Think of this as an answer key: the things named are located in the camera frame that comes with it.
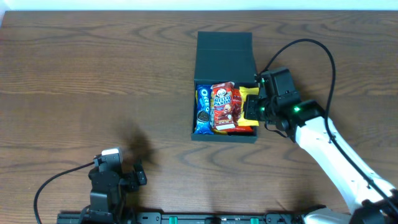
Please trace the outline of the red Hacks candy bag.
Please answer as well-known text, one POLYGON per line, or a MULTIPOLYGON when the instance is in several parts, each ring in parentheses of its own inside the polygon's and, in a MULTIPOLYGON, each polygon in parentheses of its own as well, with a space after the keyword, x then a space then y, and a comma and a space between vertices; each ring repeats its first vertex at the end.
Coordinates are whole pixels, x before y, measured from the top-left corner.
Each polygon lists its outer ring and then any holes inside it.
POLYGON ((238 120, 241 117, 241 104, 242 104, 242 98, 241 94, 238 89, 233 90, 233 100, 232 100, 232 106, 233 106, 233 121, 234 121, 234 128, 230 129, 225 129, 227 133, 252 133, 253 129, 250 126, 239 126, 238 125, 238 120))

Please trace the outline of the yellow snack packet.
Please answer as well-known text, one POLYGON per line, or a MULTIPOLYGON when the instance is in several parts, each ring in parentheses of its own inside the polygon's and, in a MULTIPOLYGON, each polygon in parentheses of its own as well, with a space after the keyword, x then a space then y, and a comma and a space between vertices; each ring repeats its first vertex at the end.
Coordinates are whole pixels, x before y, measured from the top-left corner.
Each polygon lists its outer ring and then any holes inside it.
POLYGON ((241 112, 240 117, 238 119, 239 126, 259 126, 259 122, 256 120, 246 119, 244 117, 244 104, 246 102, 246 98, 248 95, 257 95, 259 93, 259 88, 246 88, 246 87, 239 87, 239 93, 241 95, 241 112))

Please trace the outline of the red Hello Panda packet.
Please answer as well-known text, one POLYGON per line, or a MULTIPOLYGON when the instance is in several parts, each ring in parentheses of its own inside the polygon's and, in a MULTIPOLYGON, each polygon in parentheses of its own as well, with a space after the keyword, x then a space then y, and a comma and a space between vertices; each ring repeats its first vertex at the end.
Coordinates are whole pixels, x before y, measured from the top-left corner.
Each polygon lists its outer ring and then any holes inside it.
POLYGON ((233 121, 233 82, 211 86, 212 127, 218 131, 234 128, 233 121))

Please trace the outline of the blue Oreo cookie pack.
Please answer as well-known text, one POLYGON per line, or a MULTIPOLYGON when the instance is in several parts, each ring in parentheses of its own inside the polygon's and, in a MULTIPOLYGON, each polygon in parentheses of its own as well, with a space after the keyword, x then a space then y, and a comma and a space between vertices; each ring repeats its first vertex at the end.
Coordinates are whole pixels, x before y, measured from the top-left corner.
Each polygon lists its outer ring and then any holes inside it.
POLYGON ((194 134, 213 134, 210 124, 211 85, 198 85, 196 94, 197 121, 194 134))

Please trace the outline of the dark green box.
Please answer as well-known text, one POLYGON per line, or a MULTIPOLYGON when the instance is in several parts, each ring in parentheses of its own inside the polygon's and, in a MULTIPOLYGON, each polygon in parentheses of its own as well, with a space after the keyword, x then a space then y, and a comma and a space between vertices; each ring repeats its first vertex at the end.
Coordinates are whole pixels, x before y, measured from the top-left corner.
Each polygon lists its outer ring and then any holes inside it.
POLYGON ((256 88, 254 75, 256 64, 252 52, 252 35, 248 32, 205 32, 197 36, 197 52, 194 70, 194 108, 191 139, 194 141, 254 143, 257 126, 250 126, 252 133, 194 134, 196 127, 198 85, 214 85, 233 82, 234 89, 243 86, 256 88))

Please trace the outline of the yellow Hacks candy bag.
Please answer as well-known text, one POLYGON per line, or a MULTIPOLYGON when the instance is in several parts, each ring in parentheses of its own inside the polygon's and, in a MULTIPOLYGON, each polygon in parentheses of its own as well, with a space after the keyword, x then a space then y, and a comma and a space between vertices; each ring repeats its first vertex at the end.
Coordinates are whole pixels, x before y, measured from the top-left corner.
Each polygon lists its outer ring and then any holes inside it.
POLYGON ((212 129, 214 134, 220 134, 220 135, 227 135, 228 132, 224 130, 217 130, 217 129, 212 129))

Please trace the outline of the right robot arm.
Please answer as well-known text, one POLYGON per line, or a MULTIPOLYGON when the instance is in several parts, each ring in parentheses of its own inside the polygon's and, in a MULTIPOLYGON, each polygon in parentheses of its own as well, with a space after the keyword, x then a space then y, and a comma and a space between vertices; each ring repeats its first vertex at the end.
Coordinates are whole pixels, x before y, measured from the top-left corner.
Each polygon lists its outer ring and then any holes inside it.
POLYGON ((397 189, 375 173, 336 130, 326 111, 315 101, 300 99, 286 68, 254 77, 259 92, 248 95, 244 117, 276 127, 309 153, 343 197, 349 214, 323 205, 300 215, 291 223, 397 223, 397 189))

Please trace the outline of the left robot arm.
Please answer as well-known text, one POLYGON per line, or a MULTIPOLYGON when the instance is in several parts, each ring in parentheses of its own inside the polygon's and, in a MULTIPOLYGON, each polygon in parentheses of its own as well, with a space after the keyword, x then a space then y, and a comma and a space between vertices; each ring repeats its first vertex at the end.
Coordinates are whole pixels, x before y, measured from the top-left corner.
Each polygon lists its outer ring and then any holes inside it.
POLYGON ((124 173, 122 159, 118 153, 97 155, 90 170, 90 204, 79 216, 78 223, 135 223, 133 209, 127 208, 127 194, 146 185, 147 177, 138 160, 131 172, 124 173))

